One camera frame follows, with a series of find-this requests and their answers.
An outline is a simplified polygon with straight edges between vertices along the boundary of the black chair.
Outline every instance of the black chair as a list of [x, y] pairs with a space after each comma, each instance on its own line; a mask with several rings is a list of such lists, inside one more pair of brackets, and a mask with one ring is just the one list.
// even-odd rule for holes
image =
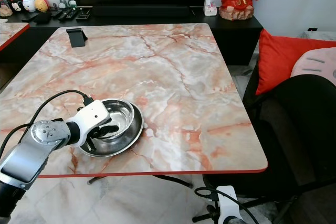
[[[252, 78], [249, 86], [256, 89], [255, 81]], [[255, 89], [250, 87], [252, 97]], [[245, 207], [283, 202], [273, 220], [276, 224], [302, 193], [336, 183], [336, 87], [323, 77], [307, 74], [290, 78], [260, 97], [247, 96], [244, 105], [268, 168], [256, 174], [204, 175], [203, 180], [207, 187], [232, 185], [237, 195], [255, 198]], [[219, 209], [208, 211], [193, 221], [212, 218], [216, 223]]]

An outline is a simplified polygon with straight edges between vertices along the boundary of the pink pillow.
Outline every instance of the pink pillow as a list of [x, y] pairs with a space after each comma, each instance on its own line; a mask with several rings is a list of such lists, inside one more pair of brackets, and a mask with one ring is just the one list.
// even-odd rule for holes
[[336, 86], [336, 47], [315, 49], [303, 54], [295, 63], [291, 77], [300, 74], [316, 74]]

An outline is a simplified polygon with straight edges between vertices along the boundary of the tiled floor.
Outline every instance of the tiled floor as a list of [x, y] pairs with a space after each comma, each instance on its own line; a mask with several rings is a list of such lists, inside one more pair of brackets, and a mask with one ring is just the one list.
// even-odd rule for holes
[[[256, 56], [250, 66], [229, 66], [242, 98]], [[177, 176], [194, 188], [204, 186], [201, 175]], [[192, 189], [153, 176], [107, 177], [87, 185], [90, 178], [42, 178], [19, 201], [10, 223], [17, 224], [187, 224], [206, 214], [210, 204]], [[274, 204], [251, 208], [260, 224], [277, 214]], [[247, 223], [250, 217], [241, 211]], [[210, 224], [204, 220], [200, 224]]]

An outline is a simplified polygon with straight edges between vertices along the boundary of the stainless steel bowl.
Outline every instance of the stainless steel bowl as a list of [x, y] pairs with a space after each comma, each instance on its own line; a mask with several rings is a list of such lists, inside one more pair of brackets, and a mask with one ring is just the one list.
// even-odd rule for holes
[[86, 144], [82, 145], [80, 149], [91, 157], [110, 157], [117, 155], [131, 147], [132, 144], [138, 140], [143, 129], [143, 115], [136, 105], [131, 105], [134, 110], [134, 119], [124, 134], [111, 139], [92, 139], [96, 150], [91, 152], [89, 151], [89, 148]]
[[116, 132], [108, 133], [98, 139], [111, 142], [114, 138], [122, 135], [131, 126], [134, 119], [134, 108], [129, 102], [120, 99], [104, 99], [102, 103], [110, 113], [111, 121], [100, 126], [100, 128], [116, 125], [119, 129]]

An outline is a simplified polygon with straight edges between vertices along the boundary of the marble tabletop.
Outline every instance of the marble tabletop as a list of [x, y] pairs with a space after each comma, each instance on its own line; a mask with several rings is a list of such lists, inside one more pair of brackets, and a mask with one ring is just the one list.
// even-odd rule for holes
[[[207, 24], [83, 27], [71, 48], [59, 28], [0, 94], [0, 139], [29, 122], [50, 96], [67, 89], [120, 98], [143, 112], [140, 139], [108, 158], [79, 148], [54, 151], [40, 177], [262, 172], [267, 160]], [[63, 95], [37, 120], [64, 118], [82, 106]], [[11, 138], [5, 151], [17, 143]]]
[[29, 28], [28, 23], [0, 24], [0, 51]]

